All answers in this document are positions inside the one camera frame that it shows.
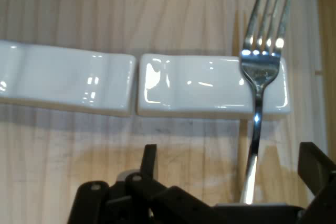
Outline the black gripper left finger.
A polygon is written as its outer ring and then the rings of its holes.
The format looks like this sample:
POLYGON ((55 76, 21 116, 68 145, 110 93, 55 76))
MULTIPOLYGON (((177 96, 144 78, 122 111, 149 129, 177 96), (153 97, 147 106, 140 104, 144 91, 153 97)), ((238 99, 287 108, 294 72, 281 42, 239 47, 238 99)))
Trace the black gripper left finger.
POLYGON ((140 169, 113 186, 104 181, 82 184, 68 223, 217 223, 214 209, 179 187, 155 178, 157 146, 144 148, 140 169))

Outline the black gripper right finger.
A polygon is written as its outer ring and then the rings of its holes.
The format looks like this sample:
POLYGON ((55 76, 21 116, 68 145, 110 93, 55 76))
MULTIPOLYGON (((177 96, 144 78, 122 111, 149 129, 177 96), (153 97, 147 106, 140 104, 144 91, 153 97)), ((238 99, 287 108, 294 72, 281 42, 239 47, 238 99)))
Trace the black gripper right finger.
POLYGON ((314 194, 298 222, 335 223, 335 163, 313 142, 302 142, 298 174, 314 194))

